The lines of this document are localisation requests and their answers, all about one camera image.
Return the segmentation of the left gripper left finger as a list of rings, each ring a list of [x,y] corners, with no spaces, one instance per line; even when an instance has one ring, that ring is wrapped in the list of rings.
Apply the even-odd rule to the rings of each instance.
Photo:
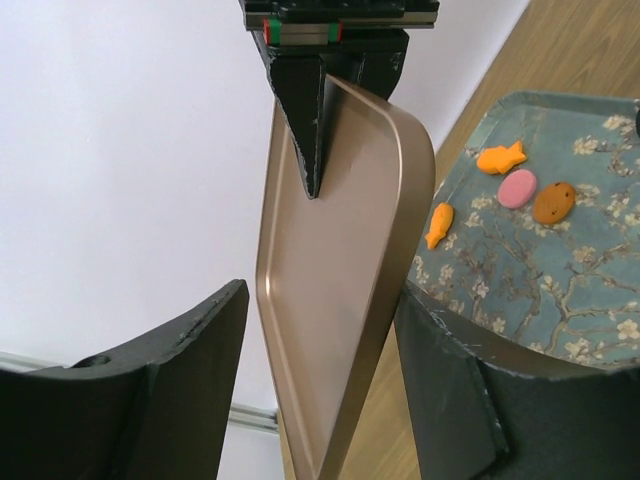
[[[249,292],[191,310],[75,365],[1,374],[5,479],[213,479]]]

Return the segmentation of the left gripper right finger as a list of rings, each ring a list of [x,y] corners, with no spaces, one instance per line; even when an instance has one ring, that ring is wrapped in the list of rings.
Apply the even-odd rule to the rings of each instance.
[[[635,479],[639,370],[509,341],[414,285],[394,318],[425,479]]]

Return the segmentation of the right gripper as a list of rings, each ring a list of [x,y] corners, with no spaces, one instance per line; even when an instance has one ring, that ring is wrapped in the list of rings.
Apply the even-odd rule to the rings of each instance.
[[[318,197],[322,179],[326,72],[388,100],[402,75],[406,31],[433,27],[439,8],[426,0],[243,3],[308,198]]]

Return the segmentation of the brown tin lid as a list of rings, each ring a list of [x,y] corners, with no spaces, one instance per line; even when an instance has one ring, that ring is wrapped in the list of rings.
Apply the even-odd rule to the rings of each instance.
[[[284,114],[273,115],[256,301],[299,479],[339,476],[435,188],[413,115],[338,78],[320,194],[304,191]]]

